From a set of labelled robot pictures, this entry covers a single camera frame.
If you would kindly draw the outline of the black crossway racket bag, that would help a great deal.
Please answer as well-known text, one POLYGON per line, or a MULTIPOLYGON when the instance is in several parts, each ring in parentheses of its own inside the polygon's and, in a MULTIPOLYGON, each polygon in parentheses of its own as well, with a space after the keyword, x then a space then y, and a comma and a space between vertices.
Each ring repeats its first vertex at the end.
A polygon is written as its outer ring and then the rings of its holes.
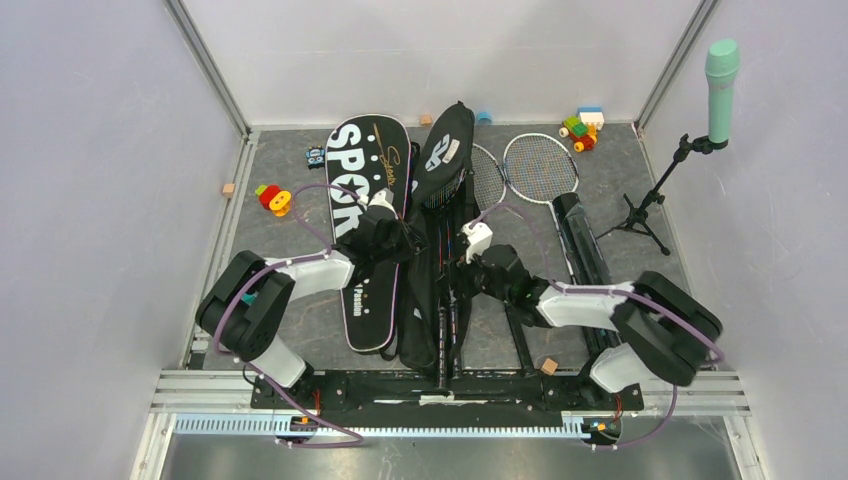
POLYGON ((464 102, 446 108, 420 147, 412 173, 405 220, 423 246, 401 266, 397 355, 401 364, 426 377, 435 375, 438 361, 439 217, 463 184, 474 124, 474 113, 464 102))

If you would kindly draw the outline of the black shuttlecock tube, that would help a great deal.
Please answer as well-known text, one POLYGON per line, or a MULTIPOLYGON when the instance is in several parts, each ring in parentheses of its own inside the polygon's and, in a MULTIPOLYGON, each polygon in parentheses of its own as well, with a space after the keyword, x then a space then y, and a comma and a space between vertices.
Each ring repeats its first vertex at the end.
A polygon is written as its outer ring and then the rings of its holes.
POLYGON ((606 261, 595 240, 588 215, 577 193, 564 193, 552 201, 552 213, 572 283, 611 284, 606 261))

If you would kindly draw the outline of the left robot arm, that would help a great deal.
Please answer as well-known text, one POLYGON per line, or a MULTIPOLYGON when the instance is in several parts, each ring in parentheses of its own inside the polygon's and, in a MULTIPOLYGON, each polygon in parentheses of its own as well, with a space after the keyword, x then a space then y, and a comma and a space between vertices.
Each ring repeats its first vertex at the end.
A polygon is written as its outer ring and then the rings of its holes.
POLYGON ((365 214, 329 252, 268 262, 251 250, 230 261, 200 302, 195 323, 239 360, 276 383, 290 407, 314 394, 311 366, 278 336, 288 304, 323 291, 341 291, 371 279, 376 267, 400 264, 421 251, 423 238, 407 222, 365 214))

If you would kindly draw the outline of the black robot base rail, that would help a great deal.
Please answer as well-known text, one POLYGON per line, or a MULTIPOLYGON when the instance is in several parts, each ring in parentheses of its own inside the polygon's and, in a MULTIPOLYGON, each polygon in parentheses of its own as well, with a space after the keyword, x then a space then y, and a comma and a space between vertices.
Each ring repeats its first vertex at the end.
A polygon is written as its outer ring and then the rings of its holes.
POLYGON ((347 428, 555 427, 564 412, 603 416, 645 407, 637 384, 608 393, 573 372, 470 370, 439 384, 407 370, 325 370, 288 393, 347 428))

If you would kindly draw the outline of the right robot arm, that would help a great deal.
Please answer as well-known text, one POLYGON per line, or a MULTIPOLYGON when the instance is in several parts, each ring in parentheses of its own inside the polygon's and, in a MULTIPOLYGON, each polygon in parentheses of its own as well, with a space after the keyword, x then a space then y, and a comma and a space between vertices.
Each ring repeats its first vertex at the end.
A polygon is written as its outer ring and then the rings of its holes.
POLYGON ((580 400, 591 408, 647 379, 688 386, 703 366, 723 359, 722 322, 659 272, 619 284, 570 285, 531 275, 505 244, 465 254, 458 270, 467 293, 500 301, 522 325, 619 335, 620 344, 595 354, 577 382, 580 400))

